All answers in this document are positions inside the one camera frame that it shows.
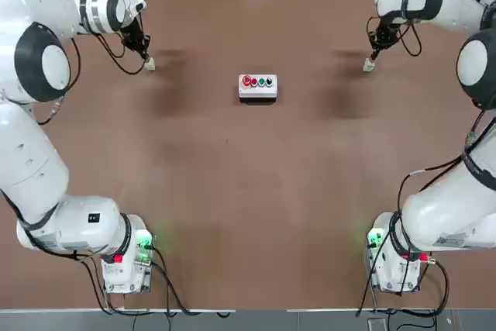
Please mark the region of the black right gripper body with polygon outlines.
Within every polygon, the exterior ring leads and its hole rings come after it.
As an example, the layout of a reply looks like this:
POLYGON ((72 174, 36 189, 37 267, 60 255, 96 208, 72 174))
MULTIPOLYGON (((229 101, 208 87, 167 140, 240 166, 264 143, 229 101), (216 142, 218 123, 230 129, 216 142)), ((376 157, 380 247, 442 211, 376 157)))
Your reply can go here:
POLYGON ((386 25, 379 22, 377 27, 370 31, 370 45, 373 48, 392 47, 399 41, 398 31, 398 25, 386 25))

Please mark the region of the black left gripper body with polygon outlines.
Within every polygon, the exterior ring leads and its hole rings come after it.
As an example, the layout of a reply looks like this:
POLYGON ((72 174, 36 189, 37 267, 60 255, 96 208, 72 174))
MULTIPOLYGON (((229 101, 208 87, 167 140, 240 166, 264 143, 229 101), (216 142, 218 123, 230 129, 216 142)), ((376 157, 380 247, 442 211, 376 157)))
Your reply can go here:
POLYGON ((128 26, 123 27, 121 34, 123 45, 130 50, 135 50, 137 46, 141 45, 143 38, 150 38, 144 33, 141 23, 137 18, 128 26))

